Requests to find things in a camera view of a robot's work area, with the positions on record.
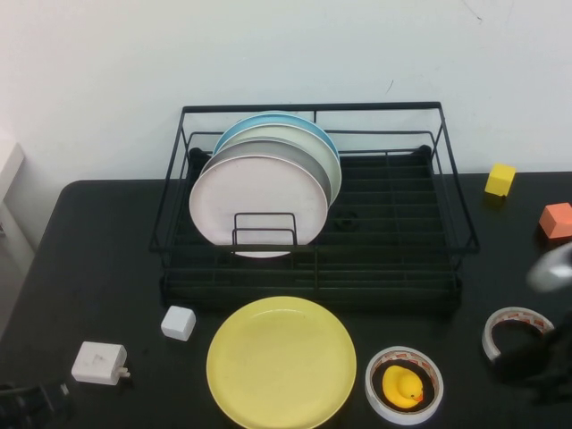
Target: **dish rack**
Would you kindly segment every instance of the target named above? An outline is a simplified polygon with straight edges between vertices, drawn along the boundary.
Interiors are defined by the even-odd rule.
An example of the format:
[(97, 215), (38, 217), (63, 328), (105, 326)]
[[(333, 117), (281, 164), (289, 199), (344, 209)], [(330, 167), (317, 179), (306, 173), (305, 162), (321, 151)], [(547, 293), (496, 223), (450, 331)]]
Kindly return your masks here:
[[(215, 246), (189, 214), (212, 148), (237, 120), (288, 111), (320, 125), (340, 150), (342, 186), (317, 238), (291, 245)], [(183, 107), (150, 250), (161, 256), (165, 305), (236, 309), (290, 295), (326, 307), (451, 311), (463, 256), (479, 250), (441, 103)], [(235, 252), (289, 251), (256, 259)]]

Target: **light blue plate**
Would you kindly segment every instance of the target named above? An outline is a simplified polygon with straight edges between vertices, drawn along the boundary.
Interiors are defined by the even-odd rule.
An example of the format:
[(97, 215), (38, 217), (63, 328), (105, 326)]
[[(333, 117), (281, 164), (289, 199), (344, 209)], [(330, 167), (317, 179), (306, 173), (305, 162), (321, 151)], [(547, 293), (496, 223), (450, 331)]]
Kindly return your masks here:
[(250, 116), (249, 118), (243, 119), (240, 122), (235, 123), (232, 125), (218, 140), (216, 146), (213, 150), (213, 155), (221, 150), (224, 143), (231, 139), (237, 133), (247, 130), (249, 128), (255, 127), (257, 125), (267, 125), (267, 124), (276, 124), (276, 123), (283, 123), (284, 125), (291, 125), (293, 127), (301, 128), (302, 130), (306, 130), (311, 132), (315, 136), (317, 136), (320, 140), (322, 140), (333, 153), (336, 155), (338, 160), (340, 159), (340, 154), (338, 153), (338, 149), (333, 144), (332, 139), (328, 136), (324, 130), (318, 127), (315, 123), (308, 121), (304, 118), (300, 118), (295, 114), (287, 114), (285, 112), (266, 112), (262, 114), (256, 114), (254, 116)]

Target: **power adapter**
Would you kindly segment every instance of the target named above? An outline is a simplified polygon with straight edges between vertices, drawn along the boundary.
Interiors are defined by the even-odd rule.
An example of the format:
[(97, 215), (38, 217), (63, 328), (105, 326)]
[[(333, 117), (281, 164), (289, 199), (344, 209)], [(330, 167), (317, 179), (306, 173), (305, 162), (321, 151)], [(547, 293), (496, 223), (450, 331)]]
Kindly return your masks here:
[(84, 341), (71, 375), (78, 382), (116, 385), (120, 378), (130, 377), (123, 367), (126, 359), (127, 351), (120, 344)]

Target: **white tape roll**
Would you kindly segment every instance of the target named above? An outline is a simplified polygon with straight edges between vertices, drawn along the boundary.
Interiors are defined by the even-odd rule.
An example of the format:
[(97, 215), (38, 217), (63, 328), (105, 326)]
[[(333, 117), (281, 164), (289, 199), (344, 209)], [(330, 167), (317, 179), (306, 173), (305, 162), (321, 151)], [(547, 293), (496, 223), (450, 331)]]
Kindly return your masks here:
[[(372, 380), (375, 370), (384, 362), (397, 359), (408, 360), (409, 362), (422, 367), (429, 374), (429, 378), (431, 378), (431, 382), (435, 390), (435, 397), (427, 407), (411, 413), (396, 411), (395, 409), (385, 405), (379, 399), (377, 393), (375, 393)], [(396, 346), (384, 349), (377, 353), (372, 360), (369, 361), (369, 365), (367, 366), (366, 396), (369, 401), (369, 405), (371, 405), (375, 412), (385, 420), (396, 423), (397, 425), (417, 425), (431, 417), (439, 407), (439, 404), (441, 404), (443, 390), (443, 379), (437, 365), (420, 351), (409, 347)]]
[(554, 329), (554, 325), (550, 320), (528, 308), (506, 307), (495, 311), (489, 317), (489, 320), (486, 321), (483, 330), (483, 350), (491, 361), (501, 355), (501, 351), (494, 345), (492, 340), (492, 328), (507, 320), (518, 320), (519, 322), (530, 324), (541, 333), (547, 333)]

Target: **rubber duck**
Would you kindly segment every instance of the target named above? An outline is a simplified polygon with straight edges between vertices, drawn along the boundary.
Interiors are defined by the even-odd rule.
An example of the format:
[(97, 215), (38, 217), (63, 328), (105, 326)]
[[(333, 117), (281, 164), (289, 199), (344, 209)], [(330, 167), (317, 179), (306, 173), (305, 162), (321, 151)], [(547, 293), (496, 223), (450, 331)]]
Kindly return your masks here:
[(385, 370), (382, 379), (385, 398), (400, 408), (411, 408), (423, 400), (423, 383), (413, 371), (399, 365)]

